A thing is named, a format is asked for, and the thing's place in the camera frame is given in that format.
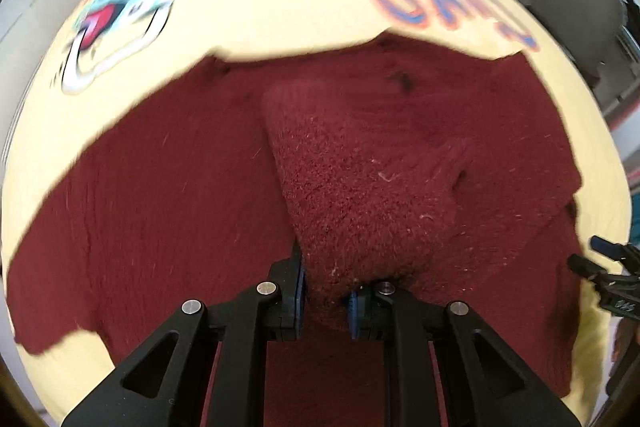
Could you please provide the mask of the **yellow dinosaur print bedspread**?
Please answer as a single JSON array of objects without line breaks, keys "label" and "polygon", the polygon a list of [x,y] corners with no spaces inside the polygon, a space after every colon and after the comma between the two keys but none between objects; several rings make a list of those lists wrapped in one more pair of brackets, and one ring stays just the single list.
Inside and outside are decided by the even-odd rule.
[{"label": "yellow dinosaur print bedspread", "polygon": [[[627,238],[627,183],[598,104],[560,46],[516,0],[81,0],[49,44],[14,120],[1,196],[6,303],[10,265],[44,199],[94,141],[149,96],[208,58],[282,60],[384,35],[485,61],[525,56],[559,113],[582,179],[572,254],[588,255],[593,234]],[[570,275],[579,285],[572,379],[567,395],[551,390],[586,425],[602,385],[610,319],[588,284]],[[11,323],[26,373],[57,421],[123,360],[114,361],[101,337],[85,329],[32,355],[16,340],[12,317]]]}]

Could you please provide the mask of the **grey green chair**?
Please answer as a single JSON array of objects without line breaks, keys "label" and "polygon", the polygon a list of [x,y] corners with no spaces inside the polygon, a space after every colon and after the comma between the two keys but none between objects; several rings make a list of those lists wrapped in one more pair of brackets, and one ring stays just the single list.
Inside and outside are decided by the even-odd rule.
[{"label": "grey green chair", "polygon": [[529,11],[562,46],[589,87],[626,23],[623,0],[532,0]]}]

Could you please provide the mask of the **dark red knit sweater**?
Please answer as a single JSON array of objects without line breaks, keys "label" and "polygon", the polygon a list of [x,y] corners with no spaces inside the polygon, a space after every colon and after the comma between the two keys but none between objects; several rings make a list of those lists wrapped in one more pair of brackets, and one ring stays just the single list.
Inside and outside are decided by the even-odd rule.
[{"label": "dark red knit sweater", "polygon": [[382,350],[341,298],[397,277],[469,303],[558,395],[572,379],[582,179],[526,57],[384,35],[257,63],[208,58],[94,141],[8,274],[32,355],[98,334],[129,355],[182,300],[222,303],[299,246],[308,322],[268,355],[271,426],[378,426]]}]

